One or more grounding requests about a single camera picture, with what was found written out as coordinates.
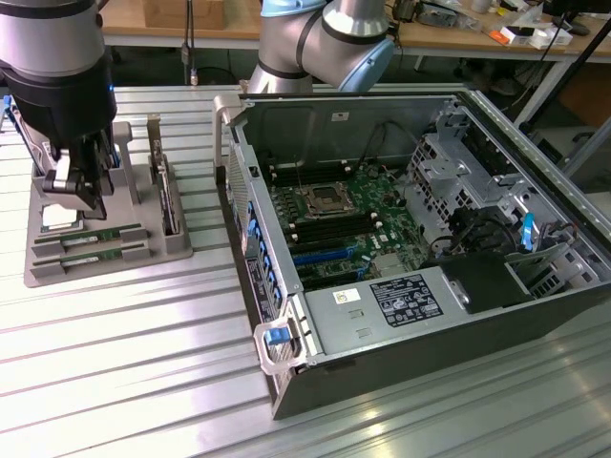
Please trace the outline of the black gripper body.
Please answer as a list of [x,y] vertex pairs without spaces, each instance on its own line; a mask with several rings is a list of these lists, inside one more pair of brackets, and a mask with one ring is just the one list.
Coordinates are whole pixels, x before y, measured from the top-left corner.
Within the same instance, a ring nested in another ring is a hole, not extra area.
[[88,70],[60,77],[1,70],[25,122],[60,148],[101,132],[109,134],[116,116],[110,65],[99,59]]

